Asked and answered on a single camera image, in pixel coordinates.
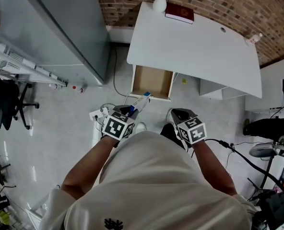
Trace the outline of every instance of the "power outlet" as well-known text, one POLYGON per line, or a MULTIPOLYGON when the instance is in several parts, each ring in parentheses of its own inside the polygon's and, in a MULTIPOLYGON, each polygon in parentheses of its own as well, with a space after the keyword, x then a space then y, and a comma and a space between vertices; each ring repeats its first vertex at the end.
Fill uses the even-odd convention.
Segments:
POLYGON ((94 112, 89 113, 90 119, 95 122, 95 116, 97 116, 97 119, 103 118, 105 119, 109 114, 108 108, 104 107, 103 111, 101 112, 100 109, 96 110, 94 112))

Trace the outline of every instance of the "black chair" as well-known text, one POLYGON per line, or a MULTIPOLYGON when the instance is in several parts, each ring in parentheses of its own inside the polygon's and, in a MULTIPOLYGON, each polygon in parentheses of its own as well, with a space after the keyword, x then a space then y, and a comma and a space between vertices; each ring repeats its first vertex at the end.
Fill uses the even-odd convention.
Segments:
POLYGON ((17 120, 16 115, 20 112, 25 128, 30 129, 30 126, 26 124, 23 108, 25 106, 34 106, 38 109, 40 105, 38 103, 23 103, 28 88, 32 88, 30 83, 26 84, 21 97, 18 98, 18 85, 13 80, 0 80, 0 128, 1 124, 3 124, 5 129, 9 130, 12 118, 17 120))

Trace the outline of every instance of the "white t-shirt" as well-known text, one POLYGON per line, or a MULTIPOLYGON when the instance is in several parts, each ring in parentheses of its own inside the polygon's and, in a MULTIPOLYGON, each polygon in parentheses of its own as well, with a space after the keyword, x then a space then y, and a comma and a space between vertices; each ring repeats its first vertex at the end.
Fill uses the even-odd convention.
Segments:
POLYGON ((250 230, 255 207, 213 189, 173 141, 141 132, 117 149, 77 201, 54 189, 41 230, 250 230))

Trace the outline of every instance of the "red object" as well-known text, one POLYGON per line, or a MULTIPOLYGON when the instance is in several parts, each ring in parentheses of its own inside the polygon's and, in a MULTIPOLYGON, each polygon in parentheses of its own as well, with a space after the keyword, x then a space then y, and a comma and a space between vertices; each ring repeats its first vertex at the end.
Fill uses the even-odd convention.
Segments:
POLYGON ((166 17, 189 24, 193 24, 194 22, 194 12, 192 9, 170 2, 166 4, 166 17))

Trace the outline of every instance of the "white vase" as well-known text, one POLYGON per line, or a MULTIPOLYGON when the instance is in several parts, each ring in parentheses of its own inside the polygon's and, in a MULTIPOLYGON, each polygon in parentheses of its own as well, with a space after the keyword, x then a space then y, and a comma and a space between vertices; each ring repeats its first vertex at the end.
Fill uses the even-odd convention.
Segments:
POLYGON ((155 0, 153 2, 153 10, 157 13, 163 13, 166 10, 166 0, 155 0))

